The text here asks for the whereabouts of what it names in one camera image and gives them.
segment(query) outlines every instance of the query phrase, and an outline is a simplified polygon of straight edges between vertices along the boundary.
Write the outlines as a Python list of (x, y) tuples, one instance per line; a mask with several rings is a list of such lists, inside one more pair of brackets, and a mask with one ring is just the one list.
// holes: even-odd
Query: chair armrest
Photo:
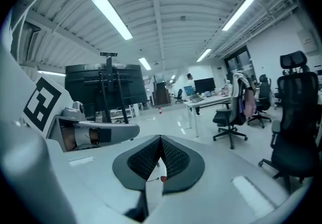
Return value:
[(231, 112), (231, 109), (217, 109), (216, 111), (218, 113), (222, 112), (223, 114), (228, 114)]
[(274, 142), (276, 135), (281, 132), (281, 122), (279, 120), (274, 120), (272, 123), (272, 140), (271, 140), (271, 148), (274, 148)]
[(272, 123), (272, 133), (279, 134), (281, 132), (281, 121), (274, 120)]
[(230, 101), (220, 102), (219, 104), (225, 104), (226, 105), (226, 108), (229, 109)]

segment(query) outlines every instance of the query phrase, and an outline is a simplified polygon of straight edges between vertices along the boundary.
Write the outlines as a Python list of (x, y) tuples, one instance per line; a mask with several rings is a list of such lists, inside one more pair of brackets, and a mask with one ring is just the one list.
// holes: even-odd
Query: floor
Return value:
[[(130, 119), (130, 123), (136, 123), (140, 126), (140, 134), (137, 138), (144, 137), (152, 134), (164, 134), (189, 139), (192, 141), (207, 144), (209, 146), (220, 146), (223, 150), (230, 150), (230, 143), (228, 136), (219, 137), (217, 141), (213, 141), (213, 135), (218, 133), (218, 127), (212, 122), (212, 119), (216, 113), (216, 109), (225, 108), (224, 105), (214, 105), (206, 108), (201, 108), (201, 117), (197, 118), (199, 127), (199, 137), (195, 137), (194, 127), (189, 128), (187, 109), (184, 104), (173, 104), (161, 107), (161, 114), (158, 108), (150, 108), (140, 111), (140, 115), (133, 119)], [(282, 109), (278, 108), (274, 110), (271, 107), (267, 114), (264, 114), (273, 120), (280, 120), (282, 117)], [(244, 133), (248, 136), (248, 141), (244, 141), (243, 138), (233, 136), (235, 149), (230, 150), (233, 153), (241, 156), (254, 166), (258, 167), (258, 162), (265, 158), (271, 158), (272, 149), (270, 147), (272, 132), (271, 123), (269, 120), (264, 120), (265, 128), (263, 129), (258, 121), (255, 120), (248, 126), (246, 123), (242, 126), (238, 126), (238, 132)], [(270, 166), (263, 164), (261, 167), (263, 172), (269, 176), (274, 176), (277, 171)], [(157, 206), (162, 199), (161, 191), (163, 184), (160, 179), (156, 178), (166, 175), (165, 166), (160, 161), (160, 167), (156, 167), (151, 174), (146, 186), (147, 201), (149, 212)], [(283, 179), (277, 179), (281, 185)], [(295, 191), (300, 186), (299, 182), (295, 178), (291, 178), (292, 191)]]

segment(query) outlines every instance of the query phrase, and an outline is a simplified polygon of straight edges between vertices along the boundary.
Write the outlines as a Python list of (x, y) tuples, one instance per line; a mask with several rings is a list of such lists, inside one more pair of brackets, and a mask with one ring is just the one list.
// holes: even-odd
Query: person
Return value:
[[(186, 84), (185, 86), (192, 86), (193, 87), (193, 90), (196, 92), (196, 86), (195, 86), (195, 82), (193, 81), (193, 77), (192, 77), (192, 74), (187, 74), (187, 78), (188, 80), (186, 81)], [(197, 116), (201, 116), (200, 115), (200, 107), (196, 107), (196, 114)]]

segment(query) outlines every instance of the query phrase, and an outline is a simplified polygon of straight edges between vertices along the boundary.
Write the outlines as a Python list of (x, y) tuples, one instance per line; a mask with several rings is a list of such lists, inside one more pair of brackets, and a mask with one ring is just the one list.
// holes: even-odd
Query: fluorescent light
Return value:
[(198, 58), (197, 62), (200, 62), (210, 51), (211, 49), (206, 49), (206, 51), (202, 53), (200, 58)]
[(139, 58), (139, 60), (146, 70), (151, 70), (151, 67), (149, 63), (146, 61), (145, 57)]
[(98, 7), (98, 9), (103, 13), (107, 20), (109, 20), (110, 23), (115, 27), (115, 29), (122, 35), (124, 40), (133, 38), (132, 34), (129, 32), (122, 19), (108, 0), (91, 1)]
[(47, 72), (47, 71), (37, 71), (38, 73), (44, 73), (44, 74), (51, 74), (53, 76), (60, 76), (60, 77), (65, 77), (66, 75), (64, 73), (56, 73), (56, 72)]
[(232, 16), (229, 22), (222, 28), (223, 31), (227, 31), (234, 22), (245, 12), (245, 10), (253, 3), (254, 0), (245, 0), (245, 2), (241, 5), (241, 7), (236, 11), (236, 13)]

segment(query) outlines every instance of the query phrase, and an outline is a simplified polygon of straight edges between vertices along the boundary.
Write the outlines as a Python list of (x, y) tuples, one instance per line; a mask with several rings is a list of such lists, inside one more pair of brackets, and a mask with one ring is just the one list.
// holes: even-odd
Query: computer monitor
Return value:
[(102, 84), (102, 72), (105, 94), (109, 109), (121, 107), (121, 97), (117, 92), (117, 72), (119, 73), (124, 105), (142, 103), (147, 101), (143, 76), (140, 65), (112, 65), (112, 87), (108, 88), (106, 64), (81, 64), (66, 67), (65, 89), (74, 101), (82, 102), (86, 116), (92, 116), (97, 111), (105, 110)]
[(192, 86), (184, 86), (184, 89), (187, 96), (191, 96), (195, 94), (195, 91)]
[(213, 78), (195, 80), (196, 92), (202, 94), (204, 92), (212, 92), (215, 90), (215, 82)]

